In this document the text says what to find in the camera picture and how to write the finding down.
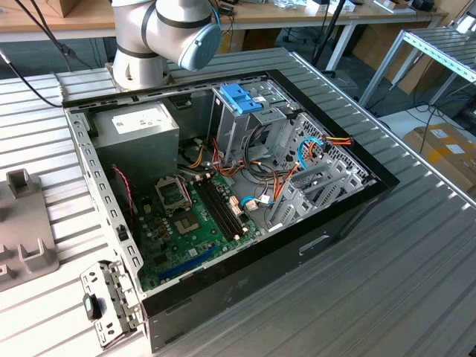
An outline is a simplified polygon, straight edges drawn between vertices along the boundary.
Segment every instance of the motherboard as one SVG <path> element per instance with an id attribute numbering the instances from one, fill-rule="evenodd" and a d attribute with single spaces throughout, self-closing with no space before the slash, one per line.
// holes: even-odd
<path id="1" fill-rule="evenodd" d="M 137 242 L 144 260 L 144 291 L 250 245 L 262 232 L 247 213 L 237 216 L 229 185 L 220 174 L 202 181 L 161 179 L 156 192 L 142 197 Z"/>

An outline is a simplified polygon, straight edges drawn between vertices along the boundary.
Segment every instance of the metal bracket with latch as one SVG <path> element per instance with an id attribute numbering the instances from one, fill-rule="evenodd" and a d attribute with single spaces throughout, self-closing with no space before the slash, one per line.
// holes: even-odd
<path id="1" fill-rule="evenodd" d="M 144 322 L 138 296 L 122 261 L 100 261 L 80 275 L 83 304 L 94 321 L 102 348 L 137 330 Z"/>

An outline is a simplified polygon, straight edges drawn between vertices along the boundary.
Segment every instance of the aluminum table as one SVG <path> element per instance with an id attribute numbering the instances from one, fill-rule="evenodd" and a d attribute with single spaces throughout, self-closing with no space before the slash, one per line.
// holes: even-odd
<path id="1" fill-rule="evenodd" d="M 401 184 L 350 237 L 168 345 L 158 356 L 467 356 L 476 341 L 475 203 L 417 158 L 297 54 L 215 57 L 183 83 L 276 68 L 380 160 Z M 73 98 L 114 93 L 109 73 L 59 76 Z M 51 75 L 29 79 L 58 100 Z M 149 356 L 135 333 L 99 348 L 79 274 L 111 256 L 65 117 L 17 79 L 0 82 L 0 180 L 42 179 L 60 268 L 0 293 L 3 356 Z"/>

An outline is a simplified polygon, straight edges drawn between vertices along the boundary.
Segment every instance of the sticker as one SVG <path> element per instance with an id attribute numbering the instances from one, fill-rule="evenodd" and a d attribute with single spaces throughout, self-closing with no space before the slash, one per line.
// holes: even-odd
<path id="1" fill-rule="evenodd" d="M 456 144 L 446 145 L 446 147 L 448 147 L 451 150 L 451 152 L 453 152 L 454 154 L 464 154 L 465 153 L 465 151 L 461 148 L 461 146 L 456 145 Z"/>
<path id="2" fill-rule="evenodd" d="M 112 118 L 119 134 L 126 134 L 136 130 L 151 128 L 162 124 L 164 114 L 157 108 L 140 110 L 139 112 L 116 115 Z"/>
<path id="3" fill-rule="evenodd" d="M 266 99 L 264 97 L 255 97 L 253 98 L 253 100 L 256 102 L 256 103 L 263 103 L 263 102 L 266 102 Z"/>
<path id="4" fill-rule="evenodd" d="M 433 133 L 434 136 L 436 136 L 439 139 L 444 139 L 448 137 L 447 134 L 441 129 L 433 129 L 431 130 L 431 132 Z"/>

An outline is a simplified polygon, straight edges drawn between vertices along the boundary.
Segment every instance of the red wire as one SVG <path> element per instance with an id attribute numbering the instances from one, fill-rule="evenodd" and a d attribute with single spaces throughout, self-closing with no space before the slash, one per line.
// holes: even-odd
<path id="1" fill-rule="evenodd" d="M 132 194 L 131 194 L 131 190 L 130 190 L 130 187 L 129 187 L 129 180 L 127 179 L 127 177 L 122 173 L 122 171 L 120 171 L 117 167 L 112 167 L 112 169 L 118 173 L 120 175 L 120 177 L 123 179 L 124 181 L 124 184 L 126 185 L 126 190 L 127 190 L 127 196 L 129 197 L 129 208 L 131 210 L 131 227 L 132 227 L 132 216 L 134 214 L 134 210 L 132 208 L 132 205 L 133 205 L 133 200 L 132 200 Z"/>

